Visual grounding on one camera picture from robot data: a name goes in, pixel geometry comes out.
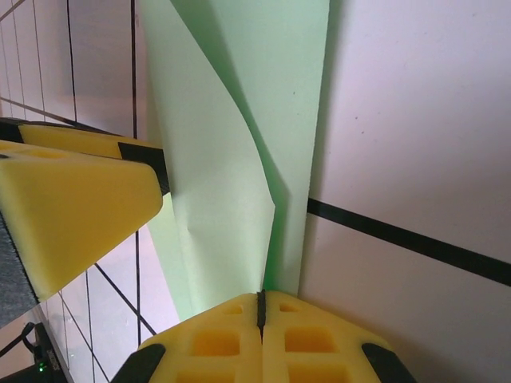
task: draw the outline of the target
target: gray foam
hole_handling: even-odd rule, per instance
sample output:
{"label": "gray foam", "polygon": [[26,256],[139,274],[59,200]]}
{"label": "gray foam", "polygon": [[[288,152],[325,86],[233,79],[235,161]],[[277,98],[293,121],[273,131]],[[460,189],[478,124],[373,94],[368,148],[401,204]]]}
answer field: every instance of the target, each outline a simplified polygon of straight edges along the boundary
{"label": "gray foam", "polygon": [[0,213],[0,328],[37,304],[34,288]]}

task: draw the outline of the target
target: black line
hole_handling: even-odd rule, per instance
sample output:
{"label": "black line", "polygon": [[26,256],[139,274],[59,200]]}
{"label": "black line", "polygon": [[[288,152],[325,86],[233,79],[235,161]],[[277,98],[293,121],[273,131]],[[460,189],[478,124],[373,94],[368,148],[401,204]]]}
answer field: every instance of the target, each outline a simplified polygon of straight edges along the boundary
{"label": "black line", "polygon": [[93,320],[90,317],[90,293],[89,293],[89,271],[88,270],[85,270],[85,287],[87,289],[87,311],[89,312],[90,351],[92,354],[92,363],[93,363],[93,383],[96,383],[96,375],[94,374]]}
{"label": "black line", "polygon": [[38,37],[38,18],[35,15],[35,0],[32,0],[32,7],[34,8],[34,28],[35,28],[35,45],[38,50],[38,64],[39,64],[39,82],[41,83],[41,100],[42,100],[42,110],[45,111],[45,94],[42,90],[42,71],[41,71],[41,55],[39,54],[39,37]]}
{"label": "black line", "polygon": [[74,88],[74,59],[73,59],[73,41],[71,40],[71,18],[69,17],[69,0],[66,0],[67,5],[67,31],[69,35],[69,55],[71,56],[71,84],[73,85],[73,106],[74,106],[74,120],[77,120],[77,93]]}
{"label": "black line", "polygon": [[[67,310],[67,312],[69,313],[69,316],[71,317],[71,319],[73,319],[73,322],[74,322],[74,325],[77,327],[78,329],[78,332],[80,333],[81,337],[83,338],[85,344],[87,345],[87,347],[89,348],[90,350],[90,353],[93,355],[93,366],[94,366],[94,360],[96,361],[97,365],[99,366],[99,369],[101,370],[101,372],[103,373],[103,375],[105,376],[105,379],[107,381],[110,381],[108,379],[108,377],[106,376],[106,373],[105,371],[103,370],[103,367],[101,366],[101,363],[99,362],[99,360],[97,360],[97,357],[96,355],[93,353],[93,349],[92,347],[90,346],[89,342],[87,341],[87,338],[85,337],[85,335],[83,334],[83,332],[81,332],[81,328],[80,326],[78,325],[78,322],[77,320],[74,318],[74,315],[73,313],[71,313],[71,310],[69,309],[69,307],[67,306],[67,303],[65,302],[64,300],[64,297],[62,296],[62,292],[59,291],[59,294],[62,298],[62,310],[64,310],[64,306],[65,306],[65,309]],[[90,341],[92,342],[92,339],[93,339],[93,335],[90,334]]]}
{"label": "black line", "polygon": [[138,137],[137,130],[137,39],[135,29],[135,0],[131,0],[131,86],[133,107],[133,138]]}
{"label": "black line", "polygon": [[426,257],[511,286],[511,264],[499,259],[493,259],[315,199],[309,199],[307,211]]}
{"label": "black line", "polygon": [[[9,70],[7,69],[7,56],[6,56],[6,43],[3,40],[2,24],[0,23],[0,35],[2,36],[2,50],[3,50],[3,62],[6,65],[6,80],[7,80],[7,92],[10,98],[10,86],[9,86]],[[10,116],[13,116],[13,105],[10,103]]]}
{"label": "black line", "polygon": [[0,17],[0,22],[6,18],[7,16],[9,16],[10,14],[12,14],[14,12],[14,10],[16,8],[18,8],[21,4],[23,4],[23,2],[25,2],[25,0],[19,0],[18,2],[16,2],[14,5],[13,5],[13,2],[11,0],[10,4],[12,5],[1,17]]}
{"label": "black line", "polygon": [[[23,92],[22,61],[19,58],[18,32],[16,31],[16,14],[15,13],[13,13],[13,21],[14,21],[14,41],[16,42],[16,54],[18,55],[19,83],[22,86],[22,103],[25,104],[25,93]],[[25,116],[25,120],[26,120],[26,109],[23,109],[23,116]]]}
{"label": "black line", "polygon": [[99,266],[97,263],[95,265],[97,269],[100,271],[100,273],[103,274],[105,279],[110,283],[110,285],[113,287],[113,289],[121,296],[122,300],[125,301],[125,303],[128,305],[128,307],[131,309],[131,311],[141,320],[141,322],[144,324],[145,327],[147,327],[147,330],[151,333],[151,335],[156,335],[156,331],[148,324],[148,322],[145,320],[145,318],[137,313],[137,309],[131,304],[131,302],[126,298],[124,294],[122,294],[122,291],[117,287],[117,285],[113,282],[112,279],[105,273],[105,271]]}
{"label": "black line", "polygon": [[141,257],[140,257],[140,243],[138,238],[138,231],[135,233],[135,268],[137,269],[137,333],[138,345],[142,343],[142,328],[141,328]]}
{"label": "black line", "polygon": [[[138,137],[137,127],[137,35],[135,30],[135,0],[131,0],[131,89],[133,109],[133,138]],[[137,334],[138,345],[142,343],[141,329],[141,257],[138,231],[135,233],[135,267],[137,270]]]}
{"label": "black line", "polygon": [[69,353],[68,353],[68,346],[67,346],[67,330],[65,329],[65,309],[64,309],[64,297],[62,297],[62,292],[59,291],[58,294],[61,297],[62,300],[62,324],[64,326],[64,339],[65,339],[65,359],[67,360],[67,368],[69,369]]}
{"label": "black line", "polygon": [[50,113],[50,112],[46,112],[44,110],[40,110],[40,109],[34,108],[33,106],[24,105],[24,104],[21,104],[21,103],[19,103],[17,101],[13,101],[13,100],[10,100],[10,99],[5,98],[5,97],[0,97],[0,100],[5,101],[5,102],[9,102],[12,105],[19,106],[20,108],[25,108],[27,110],[30,110],[31,112],[41,114],[42,116],[46,116],[46,117],[52,118],[54,120],[63,122],[64,124],[74,126],[75,128],[92,129],[92,130],[95,130],[96,132],[103,132],[100,129],[94,128],[94,127],[92,127],[90,125],[82,124],[81,122],[76,122],[74,120],[70,120],[69,118],[65,118],[65,117],[59,116],[57,114],[53,114],[53,113]]}

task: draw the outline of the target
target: paper sheet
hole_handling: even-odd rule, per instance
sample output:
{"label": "paper sheet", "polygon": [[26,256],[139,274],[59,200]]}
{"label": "paper sheet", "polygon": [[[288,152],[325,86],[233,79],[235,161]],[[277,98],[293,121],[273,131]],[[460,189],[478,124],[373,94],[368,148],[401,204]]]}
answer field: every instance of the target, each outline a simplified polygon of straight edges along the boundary
{"label": "paper sheet", "polygon": [[172,190],[149,230],[185,320],[260,289],[274,205],[246,122],[172,3],[141,8]]}
{"label": "paper sheet", "polygon": [[172,3],[235,100],[263,161],[275,202],[264,286],[297,294],[329,0]]}

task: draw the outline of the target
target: black cable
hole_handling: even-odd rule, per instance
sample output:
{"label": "black cable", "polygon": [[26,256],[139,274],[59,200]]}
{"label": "black cable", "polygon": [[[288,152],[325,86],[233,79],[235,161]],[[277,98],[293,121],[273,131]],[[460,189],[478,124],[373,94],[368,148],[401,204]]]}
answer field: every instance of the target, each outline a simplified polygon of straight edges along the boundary
{"label": "black cable", "polygon": [[11,343],[6,345],[2,350],[0,350],[0,357],[3,357],[6,353],[11,351],[19,342],[23,342],[25,347],[29,349],[31,353],[33,353],[34,346],[26,339],[26,337],[28,334],[30,334],[34,327],[35,325],[32,322],[28,322],[23,328],[22,333],[17,336]]}

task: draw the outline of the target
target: white wall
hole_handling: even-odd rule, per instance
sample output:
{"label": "white wall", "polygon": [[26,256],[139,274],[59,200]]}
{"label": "white wall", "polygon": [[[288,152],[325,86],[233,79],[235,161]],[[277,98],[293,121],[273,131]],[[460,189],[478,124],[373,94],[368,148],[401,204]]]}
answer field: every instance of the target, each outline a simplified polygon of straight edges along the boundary
{"label": "white wall", "polygon": [[[511,2],[342,13],[311,197],[511,263]],[[511,289],[323,219],[307,235],[303,298],[385,334],[419,381],[509,381]]]}

